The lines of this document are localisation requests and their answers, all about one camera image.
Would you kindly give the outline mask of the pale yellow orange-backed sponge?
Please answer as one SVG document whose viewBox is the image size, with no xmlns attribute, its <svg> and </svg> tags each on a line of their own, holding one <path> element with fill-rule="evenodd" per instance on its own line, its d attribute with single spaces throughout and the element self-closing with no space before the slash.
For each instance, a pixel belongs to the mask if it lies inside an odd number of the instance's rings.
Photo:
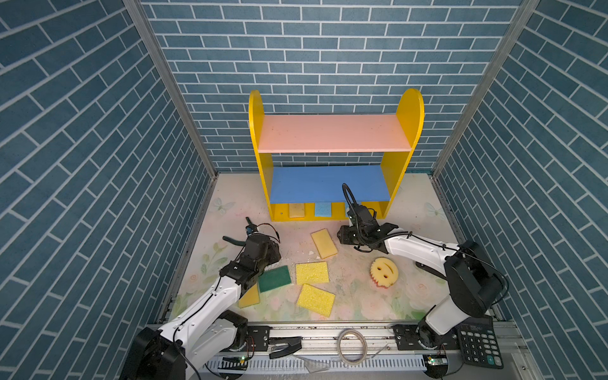
<svg viewBox="0 0 608 380">
<path fill-rule="evenodd" d="M 290 219 L 300 219 L 306 217 L 306 206 L 305 204 L 289 204 L 288 215 Z"/>
</svg>

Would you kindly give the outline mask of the blue sponge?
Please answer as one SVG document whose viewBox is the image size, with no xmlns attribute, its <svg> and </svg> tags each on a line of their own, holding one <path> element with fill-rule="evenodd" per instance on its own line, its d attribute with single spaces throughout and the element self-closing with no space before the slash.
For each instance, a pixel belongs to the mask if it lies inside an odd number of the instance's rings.
<svg viewBox="0 0 608 380">
<path fill-rule="evenodd" d="M 314 216 L 318 218 L 331 218 L 332 217 L 332 204 L 331 203 L 316 203 L 314 206 Z"/>
</svg>

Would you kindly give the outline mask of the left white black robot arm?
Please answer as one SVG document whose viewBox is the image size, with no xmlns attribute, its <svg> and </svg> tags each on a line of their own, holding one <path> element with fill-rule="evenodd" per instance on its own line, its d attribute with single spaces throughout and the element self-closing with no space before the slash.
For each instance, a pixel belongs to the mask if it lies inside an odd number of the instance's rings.
<svg viewBox="0 0 608 380">
<path fill-rule="evenodd" d="M 199 378 L 213 356 L 230 346 L 241 347 L 247 319 L 230 308 L 280 259 L 278 237 L 250 234 L 236 259 L 220 269 L 218 279 L 193 305 L 161 327 L 137 334 L 120 378 Z"/>
</svg>

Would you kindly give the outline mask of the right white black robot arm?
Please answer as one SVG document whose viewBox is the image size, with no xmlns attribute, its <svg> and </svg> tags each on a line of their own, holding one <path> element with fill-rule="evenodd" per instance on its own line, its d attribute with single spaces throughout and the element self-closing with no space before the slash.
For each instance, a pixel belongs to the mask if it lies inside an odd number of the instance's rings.
<svg viewBox="0 0 608 380">
<path fill-rule="evenodd" d="M 363 253 L 375 251 L 414 261 L 424 271 L 445 280 L 448 295 L 434 305 L 416 327 L 417 339 L 428 349 L 467 318 L 481 318 L 508 293 L 506 276 L 488 262 L 475 242 L 447 244 L 419 237 L 392 223 L 379 224 L 375 213 L 362 204 L 347 207 L 348 226 L 337 237 Z"/>
</svg>

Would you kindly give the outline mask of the bright yellow sponge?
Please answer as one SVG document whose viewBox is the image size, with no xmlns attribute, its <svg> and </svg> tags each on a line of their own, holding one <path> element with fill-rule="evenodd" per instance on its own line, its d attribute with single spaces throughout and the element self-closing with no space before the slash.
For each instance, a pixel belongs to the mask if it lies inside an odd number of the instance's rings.
<svg viewBox="0 0 608 380">
<path fill-rule="evenodd" d="M 329 283 L 329 269 L 326 262 L 296 264 L 297 285 Z"/>
<path fill-rule="evenodd" d="M 329 318 L 335 302 L 335 294 L 316 288 L 309 284 L 302 285 L 297 305 Z"/>
</svg>

